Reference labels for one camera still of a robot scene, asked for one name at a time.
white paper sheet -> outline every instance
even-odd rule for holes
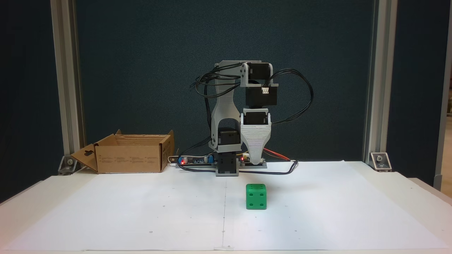
[[[266,185],[266,210],[244,209],[247,183]],[[227,181],[225,214],[223,242],[234,250],[447,248],[345,162],[241,174]]]
[[[100,174],[6,249],[212,250],[222,242],[225,182],[176,169]]]
[[[274,171],[290,167],[268,165]],[[267,210],[246,210],[247,183],[266,184]],[[174,168],[98,175],[6,249],[446,247],[345,162],[321,162],[300,163],[284,176],[215,177]]]

aluminum frame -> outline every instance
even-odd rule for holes
[[[376,0],[363,144],[368,165],[371,152],[386,152],[396,21],[397,0]]]
[[[441,116],[439,120],[439,135],[438,135],[438,149],[436,154],[435,178],[433,179],[433,187],[441,191],[441,182],[443,176],[441,175],[441,167],[443,165],[444,153],[444,138],[446,134],[447,123],[447,104],[449,97],[449,86],[452,68],[452,0],[449,10],[449,30],[447,33],[447,48],[446,48],[446,64],[444,66],[444,84],[443,84],[443,102],[441,105]]]
[[[50,0],[64,155],[86,144],[75,0]]]

cardboard box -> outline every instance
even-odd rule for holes
[[[116,134],[87,145],[71,156],[87,167],[102,173],[158,173],[174,154],[174,134]]]

white table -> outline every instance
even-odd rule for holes
[[[452,206],[451,200],[428,185],[399,173],[378,173],[362,162],[347,162],[374,187],[390,200],[408,212],[420,224],[452,246]],[[90,170],[82,170],[71,176],[52,176],[45,181],[17,195],[0,206],[0,249],[22,232],[31,227],[52,209],[65,201],[97,175]],[[167,253],[167,251],[142,251],[142,253]],[[206,251],[225,253],[226,251]],[[254,251],[256,253],[281,253],[281,251]],[[42,253],[37,251],[6,251],[0,253]],[[122,253],[118,251],[89,251],[89,253]],[[172,251],[172,253],[199,253],[199,251]],[[355,250],[355,251],[284,251],[284,253],[452,253],[452,249],[408,249],[408,250]]]

green die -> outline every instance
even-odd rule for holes
[[[267,189],[265,184],[246,185],[246,209],[267,209]]]

